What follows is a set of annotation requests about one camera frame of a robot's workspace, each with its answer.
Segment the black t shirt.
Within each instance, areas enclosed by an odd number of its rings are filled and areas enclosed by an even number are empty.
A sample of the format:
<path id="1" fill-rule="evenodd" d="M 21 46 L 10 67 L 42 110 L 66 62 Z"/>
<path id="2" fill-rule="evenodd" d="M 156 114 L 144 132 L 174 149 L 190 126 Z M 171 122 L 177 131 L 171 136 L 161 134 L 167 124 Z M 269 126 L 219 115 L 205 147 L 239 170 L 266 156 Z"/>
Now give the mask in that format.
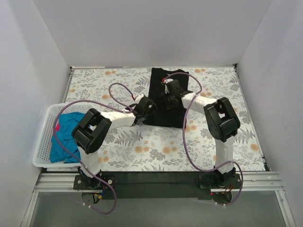
<path id="1" fill-rule="evenodd" d="M 146 116 L 143 124 L 179 129 L 183 127 L 186 109 L 180 99 L 165 93 L 165 86 L 161 82 L 168 75 L 172 75 L 171 79 L 178 81 L 179 88 L 187 91 L 189 76 L 185 74 L 188 72 L 181 69 L 168 71 L 162 68 L 152 68 L 148 98 L 155 102 L 157 110 L 152 115 Z"/>

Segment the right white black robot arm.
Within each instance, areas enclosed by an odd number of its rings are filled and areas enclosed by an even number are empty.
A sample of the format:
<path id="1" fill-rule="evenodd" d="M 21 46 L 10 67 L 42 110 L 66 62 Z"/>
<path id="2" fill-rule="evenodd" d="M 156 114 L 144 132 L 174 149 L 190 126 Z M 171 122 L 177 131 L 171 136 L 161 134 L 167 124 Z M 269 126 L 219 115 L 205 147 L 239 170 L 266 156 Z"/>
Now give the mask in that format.
<path id="1" fill-rule="evenodd" d="M 167 106 L 185 108 L 183 119 L 182 139 L 186 156 L 190 164 L 202 172 L 200 183 L 208 187 L 225 188 L 231 185 L 236 176 L 236 169 L 233 161 L 233 144 L 238 129 L 241 126 L 240 120 L 234 111 L 228 98 L 211 99 L 200 96 L 191 91 L 181 88 L 176 79 L 166 78 L 162 80 Z M 185 138 L 185 127 L 189 110 L 204 114 L 211 136 L 215 140 L 216 161 L 210 170 L 203 170 L 196 166 L 190 158 Z"/>

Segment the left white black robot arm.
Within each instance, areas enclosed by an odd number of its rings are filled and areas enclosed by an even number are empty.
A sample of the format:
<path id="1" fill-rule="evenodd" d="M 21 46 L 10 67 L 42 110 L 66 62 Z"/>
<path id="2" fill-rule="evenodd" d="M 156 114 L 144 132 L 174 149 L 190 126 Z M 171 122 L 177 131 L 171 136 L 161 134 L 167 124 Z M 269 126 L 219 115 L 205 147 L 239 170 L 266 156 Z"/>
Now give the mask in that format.
<path id="1" fill-rule="evenodd" d="M 80 152 L 82 164 L 78 171 L 82 182 L 90 189 L 100 186 L 98 150 L 110 130 L 134 126 L 141 118 L 152 115 L 156 110 L 156 104 L 145 95 L 140 95 L 132 106 L 123 110 L 100 112 L 90 108 L 71 134 Z"/>

